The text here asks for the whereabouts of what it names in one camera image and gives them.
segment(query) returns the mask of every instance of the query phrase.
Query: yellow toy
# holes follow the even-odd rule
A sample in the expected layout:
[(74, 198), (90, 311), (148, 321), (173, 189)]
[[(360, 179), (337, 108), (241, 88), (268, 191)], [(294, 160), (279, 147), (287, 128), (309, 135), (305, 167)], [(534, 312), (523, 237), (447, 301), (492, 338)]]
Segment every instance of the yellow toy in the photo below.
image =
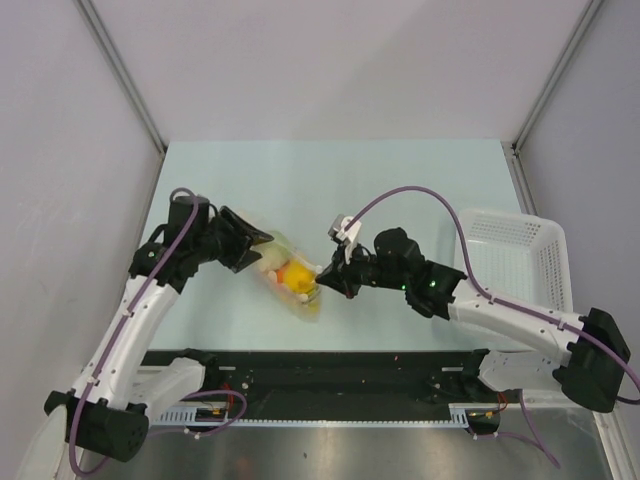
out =
[(280, 232), (268, 233), (274, 240), (254, 247), (262, 255), (256, 262), (256, 269), (295, 313), (316, 314), (320, 308), (316, 267), (307, 262)]

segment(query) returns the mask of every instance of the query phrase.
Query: yellow object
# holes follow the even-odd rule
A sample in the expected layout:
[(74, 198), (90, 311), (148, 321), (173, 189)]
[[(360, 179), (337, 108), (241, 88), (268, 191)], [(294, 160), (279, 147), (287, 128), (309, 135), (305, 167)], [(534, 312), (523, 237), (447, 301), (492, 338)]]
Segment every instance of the yellow object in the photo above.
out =
[(309, 320), (320, 310), (320, 286), (315, 282), (316, 266), (293, 246), (280, 232), (268, 231), (274, 237), (253, 250), (262, 258), (255, 263), (271, 290), (299, 318)]
[(293, 293), (309, 295), (316, 288), (316, 274), (297, 260), (291, 260), (283, 270), (282, 283)]

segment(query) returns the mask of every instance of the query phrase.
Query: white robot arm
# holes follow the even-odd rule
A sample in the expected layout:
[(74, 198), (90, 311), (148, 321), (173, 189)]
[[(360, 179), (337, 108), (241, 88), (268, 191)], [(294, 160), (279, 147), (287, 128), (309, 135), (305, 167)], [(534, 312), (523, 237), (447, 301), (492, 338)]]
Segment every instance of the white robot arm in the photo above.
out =
[(370, 253), (358, 243), (359, 230), (357, 218), (336, 218), (329, 236), (338, 248), (316, 278), (319, 284), (347, 298), (362, 285), (402, 290), (409, 306), (425, 317), (470, 323), (516, 340), (520, 346), (509, 351), (478, 351), (475, 375), (494, 391), (561, 390), (590, 410), (613, 410), (630, 352), (608, 313), (556, 312), (489, 292), (471, 271), (425, 260), (401, 228), (378, 234)]
[[(163, 241), (157, 242), (160, 233)], [(187, 350), (134, 386), (165, 314), (201, 264), (217, 260), (239, 272), (261, 258), (251, 247), (271, 240), (227, 207), (218, 211), (193, 194), (172, 196), (167, 224), (134, 255), (120, 307), (100, 346), (72, 388), (51, 392), (45, 403), (47, 414), (66, 406), (66, 440), (120, 461), (133, 458), (149, 423), (203, 387), (211, 361), (207, 354)]]

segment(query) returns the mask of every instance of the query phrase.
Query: gray wall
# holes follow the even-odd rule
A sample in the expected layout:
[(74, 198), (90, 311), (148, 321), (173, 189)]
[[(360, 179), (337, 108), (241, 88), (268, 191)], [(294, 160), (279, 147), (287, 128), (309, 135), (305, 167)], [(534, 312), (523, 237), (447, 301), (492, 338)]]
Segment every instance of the gray wall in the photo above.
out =
[[(575, 307), (611, 312), (640, 370), (640, 2), (610, 0), (522, 151), (565, 229)], [(624, 393), (637, 398), (626, 382)], [(640, 410), (625, 408), (640, 446)]]
[(113, 315), (159, 159), (69, 0), (0, 15), (0, 478)]

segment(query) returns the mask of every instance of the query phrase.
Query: light blue table surface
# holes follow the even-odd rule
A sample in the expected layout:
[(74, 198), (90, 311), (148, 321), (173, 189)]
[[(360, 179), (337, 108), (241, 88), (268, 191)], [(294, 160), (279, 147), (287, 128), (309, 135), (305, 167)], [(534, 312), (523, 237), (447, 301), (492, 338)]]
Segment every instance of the light blue table surface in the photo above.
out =
[[(519, 212), (497, 140), (358, 142), (174, 142), (162, 168), (144, 240), (166, 222), (170, 192), (180, 186), (265, 219), (314, 262), (335, 250), (327, 231), (339, 213), (353, 215), (377, 195), (414, 184), (456, 208)], [(361, 242), (401, 226), (426, 258), (453, 264), (453, 224), (431, 197), (392, 197), (363, 218)], [(487, 344), (440, 318), (411, 310), (402, 292), (362, 288), (354, 300), (325, 289), (315, 322), (304, 322), (255, 278), (203, 265), (160, 325), (152, 349), (468, 350)]]

